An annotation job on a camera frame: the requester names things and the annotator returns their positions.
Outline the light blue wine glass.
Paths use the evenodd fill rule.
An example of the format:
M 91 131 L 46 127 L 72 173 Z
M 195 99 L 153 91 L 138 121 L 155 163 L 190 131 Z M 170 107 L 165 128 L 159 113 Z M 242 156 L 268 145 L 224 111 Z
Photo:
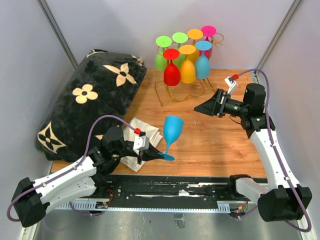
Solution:
M 210 75 L 210 62 L 205 55 L 205 52 L 212 48 L 209 41 L 201 40 L 195 44 L 200 55 L 195 62 L 196 77 L 198 79 L 206 79 Z

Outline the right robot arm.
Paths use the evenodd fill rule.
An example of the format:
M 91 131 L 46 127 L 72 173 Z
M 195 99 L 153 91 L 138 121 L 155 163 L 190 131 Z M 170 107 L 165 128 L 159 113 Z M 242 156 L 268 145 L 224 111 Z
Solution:
M 257 83 L 246 86 L 242 101 L 232 99 L 230 94 L 219 88 L 194 111 L 219 118 L 225 115 L 240 117 L 240 124 L 263 164 L 267 187 L 247 174 L 231 175 L 226 185 L 227 196 L 232 200 L 241 197 L 251 200 L 265 222 L 301 220 L 312 199 L 312 192 L 309 187 L 301 186 L 285 160 L 275 125 L 264 112 L 266 95 L 264 86 Z

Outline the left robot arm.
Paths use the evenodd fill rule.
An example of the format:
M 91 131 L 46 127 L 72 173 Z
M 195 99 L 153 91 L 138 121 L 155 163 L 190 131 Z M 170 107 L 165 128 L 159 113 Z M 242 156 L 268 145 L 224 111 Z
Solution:
M 103 197 L 108 187 L 106 176 L 124 157 L 133 157 L 141 164 L 164 159 L 164 154 L 149 142 L 144 132 L 129 141 L 124 139 L 121 127 L 113 126 L 73 164 L 34 181 L 28 177 L 19 181 L 12 197 L 18 222 L 28 228 L 64 203 L 82 197 Z

